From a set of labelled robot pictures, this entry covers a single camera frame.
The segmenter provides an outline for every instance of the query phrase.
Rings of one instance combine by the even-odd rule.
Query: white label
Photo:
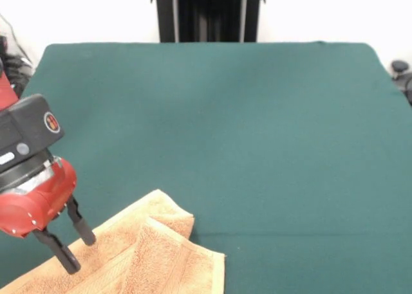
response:
[[[0,165],[6,164],[14,159],[14,153],[8,152],[0,157]]]

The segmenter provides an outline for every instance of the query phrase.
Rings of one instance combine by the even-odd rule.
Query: white wall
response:
[[[56,42],[158,42],[149,0],[2,0],[0,12],[35,62]],[[267,0],[258,41],[367,42],[385,66],[412,64],[411,13],[412,0]]]

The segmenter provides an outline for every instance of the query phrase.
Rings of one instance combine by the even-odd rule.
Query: black object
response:
[[[70,249],[63,245],[56,235],[50,233],[47,227],[42,231],[34,230],[33,234],[41,243],[46,244],[53,251],[69,274],[77,273],[80,270],[80,263]]]
[[[409,69],[409,64],[402,60],[394,60],[391,67],[394,72],[393,81],[405,94],[412,106],[412,72],[406,72]]]
[[[54,119],[55,129],[48,125],[49,118]],[[0,173],[3,173],[47,149],[64,136],[64,131],[47,101],[37,94],[20,99],[0,112],[0,134]]]
[[[32,77],[32,67],[24,61],[23,57],[7,52],[7,39],[2,35],[0,35],[0,69],[6,73],[15,94],[20,98]]]
[[[256,42],[260,0],[156,2],[160,42]]]
[[[73,226],[75,227],[77,233],[80,235],[81,239],[87,246],[91,246],[96,242],[95,234],[91,231],[91,228],[87,224],[86,220],[83,219],[79,212],[79,204],[76,199],[71,196],[67,202],[67,210],[70,219],[73,221]]]

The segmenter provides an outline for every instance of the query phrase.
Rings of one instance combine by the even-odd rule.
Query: black metal stand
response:
[[[160,42],[256,42],[260,0],[156,0]]]

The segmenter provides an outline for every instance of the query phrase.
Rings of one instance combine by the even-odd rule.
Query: green felt surface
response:
[[[91,226],[160,188],[227,254],[226,294],[412,293],[411,112],[369,46],[56,45],[31,93]],[[0,247],[2,285],[51,256]]]

